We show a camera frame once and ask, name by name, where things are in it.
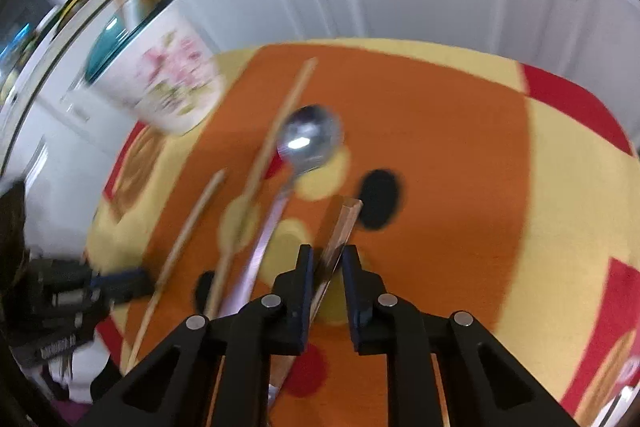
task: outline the wooden chopstick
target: wooden chopstick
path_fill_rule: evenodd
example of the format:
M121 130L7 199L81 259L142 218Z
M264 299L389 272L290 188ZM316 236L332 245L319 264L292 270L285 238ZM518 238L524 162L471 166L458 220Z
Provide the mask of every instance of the wooden chopstick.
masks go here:
M320 258L318 259L318 265L314 273L314 288L311 299L311 312L309 316L309 322L313 322L316 318L316 314L320 309L320 304L335 269L340 261L342 254L342 247L347 243L351 235L351 230L358 219L360 210L362 208L362 201L355 198L343 197L340 204L340 211L338 213L337 220L335 221L334 229L327 241ZM273 356L271 357L271 372L269 377L269 402L268 407L271 408L278 396L280 388L284 384L284 381L289 375L289 371L295 362L296 357L290 355Z
M149 323L151 322L151 317L156 310L156 306L160 302L160 298L162 296L162 292L164 291L164 287L166 286L169 277L171 277L171 273L174 270L175 264L180 259L180 254L182 253L182 248L187 243L189 238L191 237L191 232L196 226L202 211L205 206L209 202L210 198L213 196L217 188L224 181L225 178L225 169L221 169L216 172L213 177L210 179L209 183L206 185L202 194L196 201L195 206L191 209L191 213L187 220L184 222L180 233L178 234L175 243L164 260L164 264L162 264L162 269L160 270L160 275L158 276L158 281L156 281L156 290L154 294L151 296L148 304L146 305L145 314L142 317L142 321L140 322L140 327L138 328L138 333L136 334L136 340L133 343L133 347L131 349L131 354L129 355L129 362L127 362L126 373L131 371L133 367L136 365L136 358L138 357L138 352L140 351L140 346L142 345L142 341L145 338L146 330L149 327Z
M306 60L304 64L302 64L302 67L300 68L300 71L298 71L298 76L296 77L291 90L280 106L276 118L273 120L273 123L271 123L271 128L269 129L269 132L267 133L267 136L262 143L260 152L258 152L254 164L252 165L252 168L249 172L249 176L247 177L246 183L244 184L244 190L242 191L242 195L240 196L242 201L240 215L242 217L238 220L236 229L233 231L233 234L231 236L231 246L226 247L224 251L220 252L220 258L218 260L218 265L216 266L216 272L209 288L209 295L207 296L207 304L205 306L205 315L207 315L210 320L218 316L218 310L220 308L223 291L225 289L226 278L228 276L229 269L231 268L231 263L236 254L236 250L239 246L240 236L242 230L244 229L244 222L246 220L248 211L251 208L251 204L254 201L255 195L260 188L260 182L264 178L264 174L269 167L271 158L273 157L273 151L276 147L276 140L278 139L280 128L282 127L282 124L290 115L290 113L292 113L292 111L298 105L300 96L305 90L306 84L308 84L317 63L318 59L314 57Z

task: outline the black spot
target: black spot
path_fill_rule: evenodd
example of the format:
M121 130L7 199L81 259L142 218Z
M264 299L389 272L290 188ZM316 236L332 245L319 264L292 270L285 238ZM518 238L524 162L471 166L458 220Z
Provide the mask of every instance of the black spot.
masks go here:
M400 184L391 171L377 169L362 180L358 199L362 200L359 222L367 230L380 230L398 211Z
M97 377L94 378L94 381L92 381L89 386L92 400L94 402L100 400L107 391L116 385L121 379L122 375L120 374L118 366L115 365L113 360L107 359L107 364L104 366L104 369Z
M204 308L207 305L207 296L209 296L209 288L214 275L215 272L213 270L202 272L193 291L193 306L196 308L196 313L200 315L204 315Z

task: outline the metal screw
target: metal screw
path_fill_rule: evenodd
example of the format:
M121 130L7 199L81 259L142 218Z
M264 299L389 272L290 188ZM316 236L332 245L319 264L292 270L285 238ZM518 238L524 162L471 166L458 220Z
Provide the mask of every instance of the metal screw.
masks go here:
M460 326L470 326L474 318L469 312L456 312L456 314L453 315L453 320Z
M190 330L199 330L200 328L204 327L206 323L207 321L202 315L191 315L191 317L189 317L186 322L187 327Z
M378 296L378 303L381 306L386 306L387 308L391 308L398 304L398 297L391 293L383 293Z
M270 293L268 295L265 295L260 300L260 302L265 308L275 308L276 306L280 305L280 303L282 302L282 299L280 298L279 295Z

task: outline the wooden utensil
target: wooden utensil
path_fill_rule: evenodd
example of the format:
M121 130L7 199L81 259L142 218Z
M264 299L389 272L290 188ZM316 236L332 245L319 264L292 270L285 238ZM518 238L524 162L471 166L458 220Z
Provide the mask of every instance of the wooden utensil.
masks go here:
M355 198L342 198L342 204L338 213L338 219L335 221L334 230L329 241L322 250L318 265L314 273L314 293L311 300L311 313L309 321L313 322L316 314L320 309L322 298L329 288L332 276L340 261L342 247L349 240L351 230L358 219L362 201ZM269 401L268 407L271 408L280 392L280 388L289 375L289 371L295 362L296 357L279 356L271 357L271 373L269 378Z
M166 286L169 277L171 277L171 273L174 270L175 264L178 262L178 259L180 259L182 248L191 237L191 232L193 232L193 229L195 228L195 225L198 222L202 211L204 210L206 204L209 202L210 198L213 196L217 188L224 181L224 178L225 169L222 169L216 172L210 179L209 183L198 198L195 206L191 210L189 217L187 217L187 220L184 222L184 225L182 226L182 229L180 230L180 233L178 234L178 237L175 240L174 246L169 252L169 255L167 255L166 260L162 265L162 269L160 270L158 281L156 281L156 291L151 296L151 299L146 305L145 314L143 315L142 321L140 322L140 327L138 328L138 333L136 334L136 340L133 343L131 354L129 355L129 362L127 362L126 373L131 371L131 369L133 369L133 367L136 365L136 358L138 357L138 352L140 351L142 341L145 338L146 330L149 327L149 323L151 322L151 317L156 310L156 306L160 302L162 292L164 291L164 287Z
M240 196L242 208L240 215L241 219L238 220L236 229L233 231L232 240L230 241L230 247L226 247L225 250L220 252L220 258L218 265L216 266L216 272L209 288L209 295L207 296L207 304L205 306L205 315L212 320L218 316L218 309L222 302L223 291L225 289L226 278L231 268L231 263L238 250L240 236L242 230L244 230L244 222L248 214L249 208L254 201L255 195L260 187L260 182L264 178L264 174L269 167L273 152L276 147L276 140L278 138L278 132L282 127L282 124L287 119L289 114L296 108L300 100L302 92L305 90L306 84L311 79L311 75L318 63L317 58L310 58L302 64L298 76L296 77L291 90L287 94L285 100L282 102L276 118L271 123L271 128L267 133L267 136L262 143L260 152L254 161L253 166L249 172L249 176L244 184L244 190Z

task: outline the spoon bowl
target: spoon bowl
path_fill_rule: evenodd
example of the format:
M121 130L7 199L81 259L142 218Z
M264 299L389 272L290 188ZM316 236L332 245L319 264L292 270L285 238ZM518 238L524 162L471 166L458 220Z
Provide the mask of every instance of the spoon bowl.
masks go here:
M327 163L342 142L340 121L321 105L293 112L278 137L278 155L291 163L293 176Z

